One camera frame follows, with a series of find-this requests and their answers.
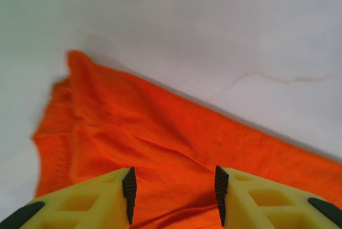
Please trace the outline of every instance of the orange fabric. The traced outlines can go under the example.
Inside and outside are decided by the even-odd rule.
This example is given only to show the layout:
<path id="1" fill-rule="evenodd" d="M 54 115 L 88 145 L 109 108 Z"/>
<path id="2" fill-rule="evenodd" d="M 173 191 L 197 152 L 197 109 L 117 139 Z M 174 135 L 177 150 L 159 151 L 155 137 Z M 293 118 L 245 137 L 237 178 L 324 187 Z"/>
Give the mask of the orange fabric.
<path id="1" fill-rule="evenodd" d="M 307 190 L 342 207 L 342 165 L 176 96 L 134 75 L 68 53 L 33 139 L 37 196 L 122 167 L 136 168 L 131 228 L 221 228 L 216 165 Z"/>

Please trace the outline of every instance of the crack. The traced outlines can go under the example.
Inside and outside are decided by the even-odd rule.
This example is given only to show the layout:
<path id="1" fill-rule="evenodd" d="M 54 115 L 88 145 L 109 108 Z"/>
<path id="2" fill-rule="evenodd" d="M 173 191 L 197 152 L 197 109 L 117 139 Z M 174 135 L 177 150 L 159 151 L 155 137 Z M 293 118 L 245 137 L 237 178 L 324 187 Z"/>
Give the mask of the crack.
<path id="1" fill-rule="evenodd" d="M 316 83 L 316 82 L 323 82 L 327 79 L 327 76 L 323 77 L 294 77 L 292 79 L 286 79 L 286 78 L 280 78 L 274 75 L 267 74 L 263 71 L 250 71 L 246 72 L 240 76 L 238 76 L 233 82 L 227 84 L 221 91 L 214 94 L 213 96 L 209 97 L 206 101 L 213 101 L 215 100 L 219 95 L 227 91 L 228 89 L 234 87 L 236 84 L 238 84 L 240 81 L 244 80 L 245 78 L 252 77 L 252 76 L 259 76 L 266 79 L 269 79 L 273 82 L 282 83 L 283 85 L 290 85 L 292 83 Z"/>

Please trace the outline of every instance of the white surface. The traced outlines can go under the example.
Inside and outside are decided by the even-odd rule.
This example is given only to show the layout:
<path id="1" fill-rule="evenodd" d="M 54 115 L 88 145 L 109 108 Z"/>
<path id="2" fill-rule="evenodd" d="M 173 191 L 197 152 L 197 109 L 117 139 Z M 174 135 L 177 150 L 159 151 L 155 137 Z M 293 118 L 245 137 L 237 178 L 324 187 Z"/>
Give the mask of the white surface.
<path id="1" fill-rule="evenodd" d="M 0 0 L 0 219 L 33 195 L 66 49 L 341 158 L 341 40 L 342 0 Z"/>

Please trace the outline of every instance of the black rubber pad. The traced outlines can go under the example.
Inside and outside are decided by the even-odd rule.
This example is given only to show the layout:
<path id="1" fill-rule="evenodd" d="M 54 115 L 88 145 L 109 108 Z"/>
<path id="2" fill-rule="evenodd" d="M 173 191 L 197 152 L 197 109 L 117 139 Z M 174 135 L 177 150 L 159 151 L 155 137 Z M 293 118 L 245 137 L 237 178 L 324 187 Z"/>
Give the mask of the black rubber pad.
<path id="1" fill-rule="evenodd" d="M 19 229 L 44 206 L 44 202 L 35 202 L 18 209 L 0 223 L 0 229 Z"/>
<path id="2" fill-rule="evenodd" d="M 135 178 L 134 167 L 131 167 L 122 180 L 123 195 L 127 200 L 127 218 L 129 224 L 133 223 L 135 198 L 137 196 L 137 181 Z"/>
<path id="3" fill-rule="evenodd" d="M 225 198 L 227 194 L 229 175 L 222 167 L 216 166 L 215 171 L 215 195 L 217 200 L 217 208 L 219 209 L 221 225 L 224 226 L 226 219 Z"/>
<path id="4" fill-rule="evenodd" d="M 320 213 L 329 218 L 338 227 L 342 228 L 342 210 L 334 204 L 317 198 L 309 198 L 308 202 Z"/>

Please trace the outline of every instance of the orange towel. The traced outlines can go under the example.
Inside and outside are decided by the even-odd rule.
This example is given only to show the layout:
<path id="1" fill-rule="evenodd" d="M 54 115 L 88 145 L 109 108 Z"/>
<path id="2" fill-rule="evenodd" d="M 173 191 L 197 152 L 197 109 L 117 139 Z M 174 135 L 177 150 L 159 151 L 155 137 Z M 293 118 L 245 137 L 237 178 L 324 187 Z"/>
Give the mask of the orange towel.
<path id="1" fill-rule="evenodd" d="M 136 168 L 131 228 L 221 228 L 216 165 L 307 190 L 342 207 L 342 165 L 187 101 L 134 75 L 68 53 L 33 139 L 37 196 L 121 167 Z"/>

